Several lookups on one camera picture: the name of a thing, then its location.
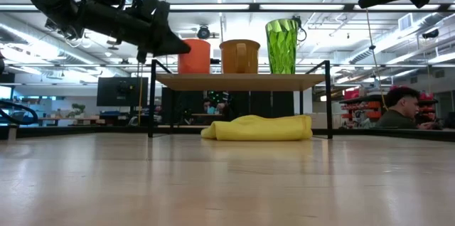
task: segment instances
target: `wooden shelf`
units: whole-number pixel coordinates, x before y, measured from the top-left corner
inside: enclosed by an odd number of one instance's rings
[[[157,74],[156,80],[175,91],[304,91],[324,75],[295,74]]]

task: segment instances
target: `man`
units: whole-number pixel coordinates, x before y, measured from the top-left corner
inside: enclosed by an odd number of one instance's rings
[[[417,126],[414,121],[415,114],[419,111],[420,93],[408,87],[398,87],[390,90],[385,96],[385,105],[389,108],[376,123],[376,127],[398,129],[422,129],[433,127],[433,122]]]

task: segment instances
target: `overhead duct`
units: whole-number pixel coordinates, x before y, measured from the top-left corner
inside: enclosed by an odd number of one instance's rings
[[[375,53],[378,54],[381,51],[405,41],[405,38],[412,34],[428,31],[432,26],[435,26],[450,15],[451,13],[412,13],[406,15],[406,17],[409,18],[404,19],[403,22],[408,22],[410,25],[405,26],[405,24],[399,24],[398,27],[373,39],[373,44],[376,46]],[[352,52],[349,58],[344,60],[343,63],[355,64],[371,55],[373,55],[373,52],[370,49],[370,44],[367,44]]]
[[[66,55],[69,55],[75,59],[78,59],[79,61],[82,61],[87,64],[106,64],[105,61],[100,60],[99,58],[90,55],[78,48],[73,48],[70,45],[68,45],[65,42],[62,42],[58,40],[57,38],[54,38],[52,36],[47,35],[47,33],[44,33],[42,31],[39,31],[38,29],[27,25],[14,17],[11,17],[5,13],[0,13],[0,27],[7,30],[9,33],[11,33],[12,30],[18,31],[20,33],[24,33],[27,36],[33,37],[37,40],[43,41],[44,43],[47,43],[48,45],[54,47],[55,49],[60,50],[62,53],[65,53]],[[112,68],[110,69],[113,73],[119,76],[123,77],[129,77],[130,74],[117,69],[117,68]]]

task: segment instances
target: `orange container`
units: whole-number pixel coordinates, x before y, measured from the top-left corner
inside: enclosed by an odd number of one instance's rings
[[[178,55],[178,73],[210,73],[210,43],[198,39],[184,40],[191,52]]]
[[[257,55],[261,45],[249,40],[221,43],[223,73],[257,73]]]

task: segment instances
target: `dark shirt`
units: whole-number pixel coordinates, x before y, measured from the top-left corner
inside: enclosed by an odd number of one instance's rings
[[[376,127],[417,129],[417,125],[410,118],[403,116],[403,114],[393,109],[389,109],[388,112],[384,113],[376,123]]]

